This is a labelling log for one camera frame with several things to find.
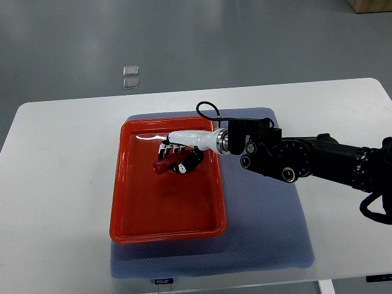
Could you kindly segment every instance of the gray floor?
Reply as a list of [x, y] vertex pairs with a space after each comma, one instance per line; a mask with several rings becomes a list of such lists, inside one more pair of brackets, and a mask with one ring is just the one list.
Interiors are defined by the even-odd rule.
[[[4, 0], [0, 146], [25, 102], [361, 77], [378, 79], [392, 97], [391, 28], [392, 13], [357, 15], [346, 0]], [[123, 90], [129, 64], [140, 66], [140, 87]], [[334, 286], [383, 294], [392, 283], [361, 277]], [[230, 293], [318, 290], [303, 283]]]

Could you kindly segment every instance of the white table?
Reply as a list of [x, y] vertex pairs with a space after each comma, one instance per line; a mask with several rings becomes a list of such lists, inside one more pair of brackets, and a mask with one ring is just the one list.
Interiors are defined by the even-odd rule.
[[[283, 135], [329, 132], [379, 148], [392, 103], [373, 79], [33, 102], [22, 105], [0, 153], [0, 292], [155, 292], [113, 281], [108, 235], [120, 127], [130, 115], [269, 107]], [[309, 177], [296, 183], [315, 261], [310, 268], [178, 278], [173, 291], [392, 273], [392, 227], [358, 210], [365, 193]]]

